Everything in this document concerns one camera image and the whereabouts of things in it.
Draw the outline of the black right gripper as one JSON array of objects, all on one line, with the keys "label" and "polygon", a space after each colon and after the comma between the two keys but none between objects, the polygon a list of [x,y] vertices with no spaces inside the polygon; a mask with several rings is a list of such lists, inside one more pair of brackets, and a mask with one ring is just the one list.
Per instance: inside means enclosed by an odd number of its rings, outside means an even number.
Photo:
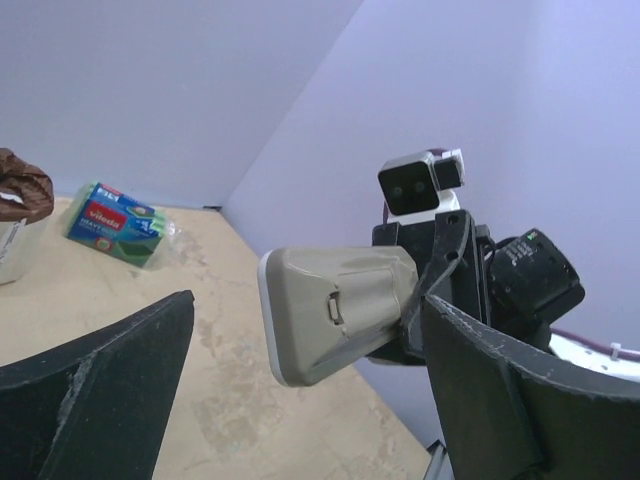
[{"label": "black right gripper", "polygon": [[489,317],[486,226],[476,225],[464,209],[439,213],[433,220],[402,225],[380,224],[372,231],[374,246],[398,246],[414,260],[418,283],[392,332],[395,337],[367,355],[382,365],[424,366],[425,339],[436,311],[429,300],[440,299],[472,318]]}]

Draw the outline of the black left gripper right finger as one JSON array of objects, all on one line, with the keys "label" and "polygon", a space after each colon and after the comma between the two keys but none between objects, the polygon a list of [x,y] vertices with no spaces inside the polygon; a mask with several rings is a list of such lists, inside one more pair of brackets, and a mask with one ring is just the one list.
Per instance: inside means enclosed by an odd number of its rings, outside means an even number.
[{"label": "black left gripper right finger", "polygon": [[424,355],[457,479],[636,479],[639,385],[422,300]]}]

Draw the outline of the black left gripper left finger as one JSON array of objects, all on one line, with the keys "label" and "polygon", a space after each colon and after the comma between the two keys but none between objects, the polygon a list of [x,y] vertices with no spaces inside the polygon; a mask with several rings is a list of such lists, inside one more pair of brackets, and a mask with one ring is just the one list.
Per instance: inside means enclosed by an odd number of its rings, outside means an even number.
[{"label": "black left gripper left finger", "polygon": [[152,478],[193,327],[179,291],[2,367],[2,478]]}]

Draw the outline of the beige white remote control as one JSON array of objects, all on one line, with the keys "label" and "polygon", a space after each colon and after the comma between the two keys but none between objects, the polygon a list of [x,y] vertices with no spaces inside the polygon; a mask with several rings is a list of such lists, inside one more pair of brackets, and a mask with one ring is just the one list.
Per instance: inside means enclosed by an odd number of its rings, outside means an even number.
[{"label": "beige white remote control", "polygon": [[394,340],[418,279],[399,246],[266,253],[257,280],[274,378],[313,386]]}]

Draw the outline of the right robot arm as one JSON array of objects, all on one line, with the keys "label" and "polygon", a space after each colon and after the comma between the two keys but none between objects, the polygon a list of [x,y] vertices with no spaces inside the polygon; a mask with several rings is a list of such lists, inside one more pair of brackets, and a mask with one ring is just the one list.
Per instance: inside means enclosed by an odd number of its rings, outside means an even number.
[{"label": "right robot arm", "polygon": [[561,250],[540,230],[499,242],[466,210],[437,214],[409,225],[385,222],[372,232],[375,246],[403,248],[415,261],[419,282],[400,321],[400,337],[375,357],[419,363],[423,329],[420,299],[434,295],[495,330],[574,365],[638,381],[639,354],[619,345],[600,347],[553,329],[586,292]]}]

